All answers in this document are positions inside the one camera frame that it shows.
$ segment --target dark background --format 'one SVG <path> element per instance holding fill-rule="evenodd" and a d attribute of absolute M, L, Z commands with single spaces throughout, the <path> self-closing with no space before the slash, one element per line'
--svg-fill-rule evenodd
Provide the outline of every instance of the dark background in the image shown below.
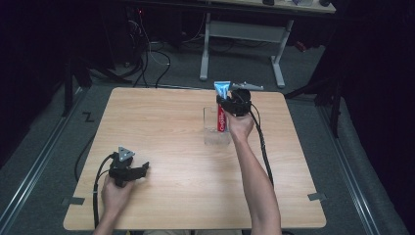
<path fill-rule="evenodd" d="M 408 230 L 415 233 L 414 2 L 333 3 L 339 16 L 364 21 L 341 23 L 337 28 L 331 23 L 298 21 L 289 44 L 301 41 L 307 47 L 327 46 L 310 83 L 345 77 L 342 95 L 361 144 L 397 212 Z M 112 11 L 118 14 L 109 17 Z M 202 17 L 155 9 L 145 13 L 144 17 L 154 22 L 148 27 L 152 28 L 151 36 L 175 46 L 185 39 L 183 30 L 193 35 L 199 29 Z M 69 57 L 81 55 L 109 69 L 116 63 L 133 60 L 128 53 L 130 41 L 125 38 L 125 15 L 115 6 L 97 8 L 75 1 L 2 1 L 0 18 L 3 165 L 64 81 Z"/>

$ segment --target transparent cup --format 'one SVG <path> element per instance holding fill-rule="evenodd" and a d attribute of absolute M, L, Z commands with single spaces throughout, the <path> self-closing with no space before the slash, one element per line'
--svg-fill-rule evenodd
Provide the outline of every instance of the transparent cup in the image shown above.
<path fill-rule="evenodd" d="M 204 136 L 206 145 L 229 145 L 231 142 L 228 130 L 217 131 L 217 106 L 204 108 Z"/>

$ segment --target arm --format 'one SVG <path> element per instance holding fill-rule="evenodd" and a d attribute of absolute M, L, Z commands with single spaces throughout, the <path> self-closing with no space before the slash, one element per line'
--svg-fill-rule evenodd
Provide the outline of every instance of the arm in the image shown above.
<path fill-rule="evenodd" d="M 234 117 L 227 112 L 225 114 L 241 167 L 253 225 L 252 234 L 281 234 L 281 216 L 274 189 L 248 143 L 248 136 L 254 127 L 253 118 L 250 115 Z"/>
<path fill-rule="evenodd" d="M 115 185 L 113 178 L 106 176 L 101 192 L 104 201 L 104 213 L 94 231 L 94 235 L 113 234 L 115 223 L 128 202 L 133 186 L 134 181 L 129 181 L 125 187 L 119 188 Z"/>

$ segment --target hand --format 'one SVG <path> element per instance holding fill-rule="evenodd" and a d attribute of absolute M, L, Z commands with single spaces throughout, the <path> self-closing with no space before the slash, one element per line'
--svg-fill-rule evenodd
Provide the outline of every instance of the hand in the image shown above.
<path fill-rule="evenodd" d="M 129 181 L 123 188 L 120 188 L 115 185 L 115 180 L 107 175 L 101 192 L 104 212 L 115 217 L 119 216 L 127 205 L 133 186 L 134 181 Z"/>
<path fill-rule="evenodd" d="M 243 117 L 235 117 L 225 111 L 229 121 L 229 132 L 234 141 L 248 141 L 248 136 L 254 128 L 254 120 L 251 115 L 246 114 Z"/>
<path fill-rule="evenodd" d="M 115 180 L 108 175 L 105 177 L 104 187 L 101 191 L 101 197 L 104 201 L 104 214 L 94 235 L 113 234 L 115 223 L 119 215 L 127 205 L 131 194 L 134 181 L 129 181 L 125 187 L 120 188 L 115 185 Z"/>

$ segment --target black cable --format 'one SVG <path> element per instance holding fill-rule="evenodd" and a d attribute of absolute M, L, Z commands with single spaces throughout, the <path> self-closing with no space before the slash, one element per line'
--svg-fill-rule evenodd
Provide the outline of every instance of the black cable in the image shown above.
<path fill-rule="evenodd" d="M 266 41 L 260 41 L 260 42 L 256 42 L 255 45 L 250 45 L 250 44 L 242 43 L 240 40 L 237 40 L 235 44 L 238 46 L 243 46 L 243 47 L 257 48 L 257 47 L 263 47 L 263 46 L 269 45 L 271 43 L 266 42 Z"/>
<path fill-rule="evenodd" d="M 144 75 L 144 73 L 147 70 L 148 64 L 149 64 L 149 53 L 146 50 L 146 66 L 141 70 L 141 74 L 137 77 L 137 79 L 135 80 L 134 85 L 132 87 L 135 87 L 137 85 L 138 81 L 141 79 L 141 77 L 143 77 L 144 84 L 146 85 L 147 88 L 149 88 L 149 85 L 147 84 L 146 77 Z"/>
<path fill-rule="evenodd" d="M 82 157 L 83 153 L 85 152 L 86 148 L 88 148 L 89 144 L 92 142 L 94 137 L 95 137 L 95 134 L 91 136 L 91 138 L 88 140 L 88 143 L 85 145 L 85 147 L 83 147 L 82 152 L 80 152 L 79 156 L 76 159 L 75 167 L 73 169 L 76 182 L 79 181 L 79 176 L 77 175 L 77 166 L 79 164 L 80 158 Z"/>
<path fill-rule="evenodd" d="M 167 59 L 168 59 L 168 64 L 167 64 L 167 69 L 165 69 L 165 71 L 159 76 L 159 78 L 156 81 L 156 88 L 158 88 L 159 86 L 159 82 L 161 80 L 161 78 L 168 72 L 168 70 L 170 69 L 170 58 L 163 52 L 159 52 L 159 51 L 154 51 L 155 53 L 159 53 L 164 55 Z"/>
<path fill-rule="evenodd" d="M 259 115 L 259 110 L 256 108 L 256 106 L 254 105 L 254 104 L 251 104 L 254 108 L 255 108 L 255 110 L 256 110 L 256 113 L 257 113 L 257 115 L 258 115 L 258 122 L 259 122 L 259 125 L 260 125 L 260 115 Z"/>
<path fill-rule="evenodd" d="M 263 157 L 263 161 L 265 163 L 266 171 L 268 172 L 268 177 L 269 177 L 269 180 L 271 181 L 272 186 L 274 186 L 274 178 L 272 176 L 272 171 L 271 171 L 271 167 L 269 165 L 268 157 L 266 156 L 265 140 L 263 139 L 262 130 L 261 130 L 260 125 L 259 125 L 259 123 L 257 122 L 257 120 L 254 116 L 254 113 L 252 111 L 250 111 L 250 114 L 253 117 L 253 120 L 254 120 L 255 125 L 256 125 L 256 130 L 258 131 L 258 134 L 259 134 L 260 150 L 262 151 L 262 157 Z"/>
<path fill-rule="evenodd" d="M 153 42 L 153 44 L 161 44 L 161 47 L 158 48 L 158 49 L 152 48 L 152 52 L 158 52 L 159 50 L 164 48 L 164 42 L 162 42 L 162 41 L 161 42 Z"/>
<path fill-rule="evenodd" d="M 205 45 L 203 41 L 202 42 L 198 42 L 201 39 L 204 39 L 204 37 L 195 38 L 195 39 L 193 39 L 191 41 L 182 42 L 181 45 L 184 46 L 184 47 L 190 48 L 190 49 L 199 49 L 199 48 L 204 47 L 204 45 Z M 187 44 L 196 44 L 197 46 L 189 46 Z"/>
<path fill-rule="evenodd" d="M 101 176 L 102 176 L 103 174 L 107 173 L 108 171 L 110 171 L 110 170 L 109 170 L 109 169 L 107 169 L 107 170 L 103 171 L 103 172 L 100 174 L 100 178 L 101 178 Z"/>
<path fill-rule="evenodd" d="M 225 50 L 222 50 L 222 51 L 220 51 L 220 50 L 214 50 L 211 46 L 209 46 L 209 50 L 212 51 L 212 52 L 216 52 L 216 53 L 225 53 L 225 52 L 230 51 L 234 47 L 234 45 L 235 45 L 235 40 L 234 39 L 231 39 L 230 46 L 228 48 L 226 48 Z"/>
<path fill-rule="evenodd" d="M 109 159 L 113 159 L 115 156 L 115 154 L 111 154 L 109 156 L 107 156 L 103 162 L 100 165 L 100 168 L 98 169 L 97 172 L 97 176 L 95 177 L 95 183 L 94 183 L 94 190 L 93 190 L 93 198 L 92 198 L 92 203 L 93 203 L 93 210 L 94 210 L 94 224 L 95 227 L 98 226 L 98 223 L 100 223 L 100 216 L 98 215 L 98 180 L 101 177 L 101 170 L 104 166 L 104 164 L 109 160 Z"/>
<path fill-rule="evenodd" d="M 121 82 L 125 83 L 125 82 L 127 82 L 127 80 L 124 80 L 126 77 L 129 77 L 129 76 L 135 74 L 136 72 L 138 72 L 142 68 L 143 65 L 142 65 L 140 59 L 141 59 L 140 57 L 139 57 L 139 59 L 137 59 L 137 62 L 136 62 L 135 66 L 134 66 L 134 68 L 132 70 L 127 71 L 127 72 L 125 72 L 123 74 L 120 74 L 120 75 L 117 75 L 117 74 L 115 74 L 115 73 L 113 73 L 113 72 L 111 72 L 111 71 L 109 71 L 109 70 L 107 70 L 105 68 L 100 68 L 99 66 L 93 64 L 92 62 L 87 62 L 84 59 L 83 60 L 86 62 L 86 64 L 90 68 L 95 69 L 96 71 L 98 71 L 99 73 L 103 74 L 104 76 L 100 76 L 100 75 L 98 75 L 97 73 L 95 73 L 92 70 L 90 71 L 91 75 L 93 75 L 93 76 L 95 76 L 97 78 L 100 78 L 100 79 L 108 79 L 108 78 L 110 78 L 112 80 L 121 81 Z"/>

